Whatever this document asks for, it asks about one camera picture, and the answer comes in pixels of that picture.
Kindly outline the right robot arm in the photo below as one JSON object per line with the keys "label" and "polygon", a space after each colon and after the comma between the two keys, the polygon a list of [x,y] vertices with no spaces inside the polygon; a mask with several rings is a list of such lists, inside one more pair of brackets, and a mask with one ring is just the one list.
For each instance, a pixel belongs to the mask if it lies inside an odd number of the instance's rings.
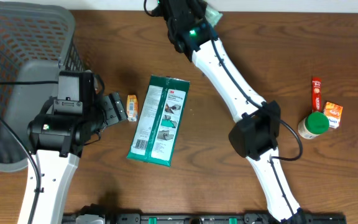
{"label": "right robot arm", "polygon": [[280,126],[296,132],[281,119],[276,101],[260,96],[240,74],[228,57],[221,39],[206,19],[166,21],[168,38],[201,70],[229,108],[235,122],[229,141],[247,159],[264,192],[269,214],[280,223],[306,223],[305,213],[293,196],[278,151]]}

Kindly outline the white teal wipes packet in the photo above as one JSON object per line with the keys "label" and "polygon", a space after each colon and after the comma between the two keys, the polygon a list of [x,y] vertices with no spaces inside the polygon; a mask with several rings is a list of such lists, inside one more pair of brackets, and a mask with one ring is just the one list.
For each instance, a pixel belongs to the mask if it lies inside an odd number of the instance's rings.
{"label": "white teal wipes packet", "polygon": [[212,27],[215,27],[218,24],[218,22],[221,20],[223,14],[218,10],[216,10],[215,8],[207,5],[204,16],[206,20],[210,23],[210,25]]}

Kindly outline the green lid spice jar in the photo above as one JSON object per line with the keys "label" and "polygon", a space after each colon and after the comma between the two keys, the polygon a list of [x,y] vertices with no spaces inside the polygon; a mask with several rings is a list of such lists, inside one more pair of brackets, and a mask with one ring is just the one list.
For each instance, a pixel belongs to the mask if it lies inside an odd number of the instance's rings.
{"label": "green lid spice jar", "polygon": [[329,129],[329,120],[321,112],[312,112],[298,123],[298,133],[305,139],[314,139]]}

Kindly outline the red white sachet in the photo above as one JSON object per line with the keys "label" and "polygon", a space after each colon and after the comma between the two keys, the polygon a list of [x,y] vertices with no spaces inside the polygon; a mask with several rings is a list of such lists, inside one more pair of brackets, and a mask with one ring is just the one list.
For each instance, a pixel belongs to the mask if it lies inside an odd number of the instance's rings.
{"label": "red white sachet", "polygon": [[321,112],[321,79],[312,78],[312,110]]}

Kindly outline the orange small box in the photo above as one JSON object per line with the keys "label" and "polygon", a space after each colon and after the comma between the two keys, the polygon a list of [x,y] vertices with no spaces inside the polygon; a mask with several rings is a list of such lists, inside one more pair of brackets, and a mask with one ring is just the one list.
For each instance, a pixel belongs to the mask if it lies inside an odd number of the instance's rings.
{"label": "orange small box", "polygon": [[340,126],[343,107],[332,102],[326,102],[323,114],[329,120],[329,127],[336,129]]}
{"label": "orange small box", "polygon": [[127,96],[127,118],[130,122],[136,122],[138,118],[138,100],[135,95]]}

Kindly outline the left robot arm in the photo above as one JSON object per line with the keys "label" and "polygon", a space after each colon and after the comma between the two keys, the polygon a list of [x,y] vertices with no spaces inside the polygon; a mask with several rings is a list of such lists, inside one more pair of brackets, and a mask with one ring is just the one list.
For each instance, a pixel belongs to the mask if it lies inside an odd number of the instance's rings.
{"label": "left robot arm", "polygon": [[29,159],[19,223],[61,223],[71,180],[83,148],[109,126],[127,118],[119,93],[96,102],[87,114],[39,114],[28,133],[35,153]]}

